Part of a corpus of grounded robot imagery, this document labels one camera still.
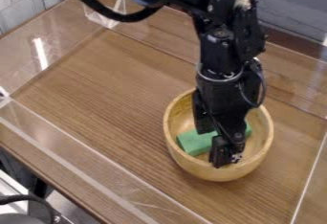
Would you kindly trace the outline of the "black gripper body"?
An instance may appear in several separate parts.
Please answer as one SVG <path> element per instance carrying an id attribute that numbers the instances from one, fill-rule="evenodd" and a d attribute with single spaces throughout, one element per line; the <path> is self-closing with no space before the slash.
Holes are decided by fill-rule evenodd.
<path id="1" fill-rule="evenodd" d="M 215 131 L 227 138 L 246 133 L 246 117 L 263 103 L 265 77 L 261 71 L 243 69 L 234 77 L 196 72 L 194 101 L 199 101 L 211 117 Z"/>

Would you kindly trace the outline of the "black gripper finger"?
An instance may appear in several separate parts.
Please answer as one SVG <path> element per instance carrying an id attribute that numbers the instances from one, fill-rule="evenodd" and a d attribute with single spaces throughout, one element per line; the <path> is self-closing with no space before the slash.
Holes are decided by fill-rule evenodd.
<path id="1" fill-rule="evenodd" d="M 211 133 L 215 131 L 211 117 L 199 101 L 194 101 L 194 124 L 199 134 Z"/>
<path id="2" fill-rule="evenodd" d="M 230 164 L 236 164 L 246 149 L 247 133 L 236 132 L 231 138 L 222 133 L 212 136 L 210 149 L 210 163 L 215 168 L 222 168 Z"/>

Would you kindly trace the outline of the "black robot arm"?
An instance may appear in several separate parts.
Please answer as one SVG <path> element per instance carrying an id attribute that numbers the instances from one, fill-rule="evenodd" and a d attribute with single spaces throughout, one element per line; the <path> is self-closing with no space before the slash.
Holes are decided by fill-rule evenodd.
<path id="1" fill-rule="evenodd" d="M 158 8 L 174 5 L 191 16 L 199 40 L 194 102 L 196 132 L 210 133 L 210 163 L 238 162 L 246 149 L 246 118 L 265 101 L 267 84 L 258 56 L 266 34 L 258 0 L 134 0 Z"/>

